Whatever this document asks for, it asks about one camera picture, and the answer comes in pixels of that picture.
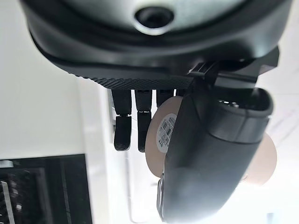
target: black device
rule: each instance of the black device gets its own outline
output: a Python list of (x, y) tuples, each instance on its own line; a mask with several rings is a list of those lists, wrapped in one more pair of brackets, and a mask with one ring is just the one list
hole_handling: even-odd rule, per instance
[(91, 224), (85, 156), (1, 160), (0, 223)]
[(263, 137), (270, 95), (255, 88), (277, 67), (291, 0), (21, 0), (39, 51), (70, 74), (112, 90), (114, 145), (130, 146), (131, 90), (144, 151), (157, 106), (184, 96), (157, 208), (168, 223), (200, 220), (230, 197)]

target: robotic hand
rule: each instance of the robotic hand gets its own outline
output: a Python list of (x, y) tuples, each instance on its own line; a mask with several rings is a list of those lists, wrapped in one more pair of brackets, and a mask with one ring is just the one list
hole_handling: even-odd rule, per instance
[(131, 90), (139, 150), (158, 105), (184, 92), (158, 185), (168, 223), (213, 214), (253, 158), (273, 110), (255, 88), (278, 64), (292, 0), (21, 0), (40, 52), (61, 69), (112, 90), (114, 145), (127, 150)]

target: camera lens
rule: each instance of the camera lens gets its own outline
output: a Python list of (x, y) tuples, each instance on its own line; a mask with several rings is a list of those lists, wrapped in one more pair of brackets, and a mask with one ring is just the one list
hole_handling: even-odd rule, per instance
[(135, 14), (137, 25), (140, 32), (148, 35), (160, 35), (166, 33), (168, 25), (174, 19), (171, 10), (164, 7), (147, 7), (140, 9)]

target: metal part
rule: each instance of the metal part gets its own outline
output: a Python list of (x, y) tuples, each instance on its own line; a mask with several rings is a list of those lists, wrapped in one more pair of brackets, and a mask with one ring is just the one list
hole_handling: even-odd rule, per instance
[(264, 57), (240, 60), (199, 63), (189, 76), (202, 77), (211, 86), (227, 88), (254, 88), (259, 75), (277, 67), (279, 48)]
[(9, 223), (14, 224), (14, 214), (13, 214), (13, 208), (12, 208), (11, 202), (10, 202), (8, 185), (4, 181), (1, 181), (1, 185), (2, 185), (2, 189), (3, 189), (3, 194), (4, 194), (5, 205), (6, 205), (6, 210), (7, 210)]
[(158, 182), (158, 191), (157, 191), (157, 210), (162, 221), (163, 221), (163, 188), (164, 188), (164, 173), (162, 173), (161, 179)]
[(134, 30), (135, 13), (144, 7), (166, 7), (175, 14), (172, 31), (200, 26), (239, 7), (247, 0), (63, 0), (70, 7), (103, 24)]
[(171, 30), (174, 14), (164, 7), (146, 7), (135, 14), (134, 26), (141, 33), (161, 35)]

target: barcode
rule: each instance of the barcode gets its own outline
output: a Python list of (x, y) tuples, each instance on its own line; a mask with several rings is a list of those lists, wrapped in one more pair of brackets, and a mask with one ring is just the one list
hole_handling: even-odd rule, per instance
[(163, 145), (163, 144), (164, 144), (164, 145), (167, 145), (168, 142), (169, 142), (169, 138), (167, 137), (167, 135), (162, 134), (162, 135), (161, 135), (161, 141), (162, 141), (162, 145)]
[(163, 147), (163, 142), (161, 140), (159, 140), (159, 144), (161, 147)]
[(166, 122), (166, 120), (164, 120), (163, 124), (162, 124), (162, 128), (165, 130), (166, 126), (167, 126), (167, 122)]
[(171, 128), (168, 128), (166, 134), (169, 136), (170, 133), (171, 133)]
[(174, 118), (169, 118), (169, 122), (171, 123), (172, 126), (174, 126), (176, 120)]

